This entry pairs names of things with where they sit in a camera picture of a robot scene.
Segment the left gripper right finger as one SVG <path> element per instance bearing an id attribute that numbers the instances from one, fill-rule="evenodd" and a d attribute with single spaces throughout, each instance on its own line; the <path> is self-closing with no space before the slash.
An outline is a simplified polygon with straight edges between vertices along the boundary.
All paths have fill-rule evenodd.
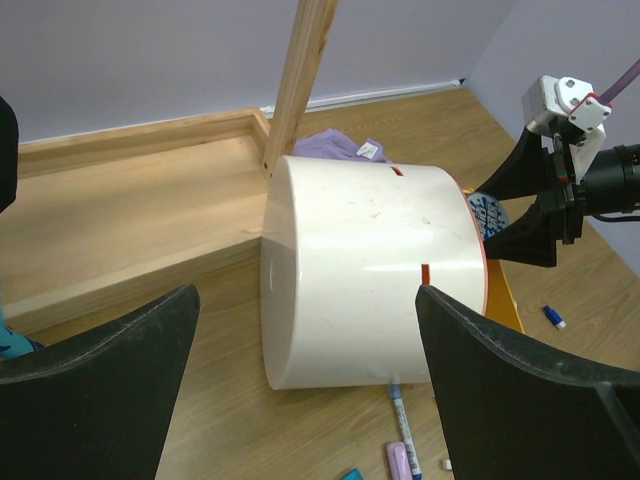
<path id="1" fill-rule="evenodd" d="M 638 372 L 556 349 L 433 286 L 415 306 L 455 478 L 638 478 Z"/>

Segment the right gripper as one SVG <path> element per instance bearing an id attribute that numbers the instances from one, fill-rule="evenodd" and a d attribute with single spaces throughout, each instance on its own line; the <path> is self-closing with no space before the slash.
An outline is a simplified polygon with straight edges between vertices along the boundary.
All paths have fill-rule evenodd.
<path id="1" fill-rule="evenodd" d="M 479 187 L 478 193 L 506 201 L 549 196 L 549 214 L 533 203 L 514 223 L 484 241 L 488 259 L 551 268 L 557 265 L 556 241 L 571 245 L 582 235 L 583 205 L 576 186 L 570 143 L 563 131 L 551 130 L 553 151 L 542 137 L 523 128 L 505 161 Z"/>

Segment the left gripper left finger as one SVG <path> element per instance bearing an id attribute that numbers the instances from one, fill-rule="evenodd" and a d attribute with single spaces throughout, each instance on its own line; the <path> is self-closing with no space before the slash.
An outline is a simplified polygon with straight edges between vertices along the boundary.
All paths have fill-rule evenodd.
<path id="1" fill-rule="evenodd" d="M 155 478 L 199 313 L 185 285 L 3 361 L 2 478 Z"/>

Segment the round blue patterned tin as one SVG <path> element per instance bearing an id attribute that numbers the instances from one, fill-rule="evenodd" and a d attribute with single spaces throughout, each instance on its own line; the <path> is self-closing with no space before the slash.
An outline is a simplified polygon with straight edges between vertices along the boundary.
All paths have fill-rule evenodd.
<path id="1" fill-rule="evenodd" d="M 509 226 L 510 221 L 504 207 L 491 195 L 473 192 L 468 196 L 468 202 L 483 241 Z"/>

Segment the white round drawer organizer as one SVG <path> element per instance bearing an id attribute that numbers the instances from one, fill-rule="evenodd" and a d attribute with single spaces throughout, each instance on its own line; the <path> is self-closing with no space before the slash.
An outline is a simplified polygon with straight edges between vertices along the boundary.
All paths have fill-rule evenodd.
<path id="1" fill-rule="evenodd" d="M 272 388 L 428 382 L 415 309 L 423 285 L 475 312 L 486 309 L 482 241 L 449 173 L 277 161 L 260 266 L 262 352 Z"/>

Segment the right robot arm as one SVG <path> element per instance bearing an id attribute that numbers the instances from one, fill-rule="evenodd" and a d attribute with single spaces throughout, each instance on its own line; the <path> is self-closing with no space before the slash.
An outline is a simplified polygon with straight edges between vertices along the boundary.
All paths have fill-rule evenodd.
<path id="1" fill-rule="evenodd" d="M 586 216 L 626 215 L 639 209 L 639 146 L 599 151 L 578 177 L 578 155 L 570 148 L 587 134 L 567 121 L 550 127 L 554 150 L 524 129 L 514 149 L 478 191 L 498 201 L 534 195 L 535 202 L 504 230 L 484 241 L 489 259 L 540 267 L 557 265 L 557 243 L 582 236 Z"/>

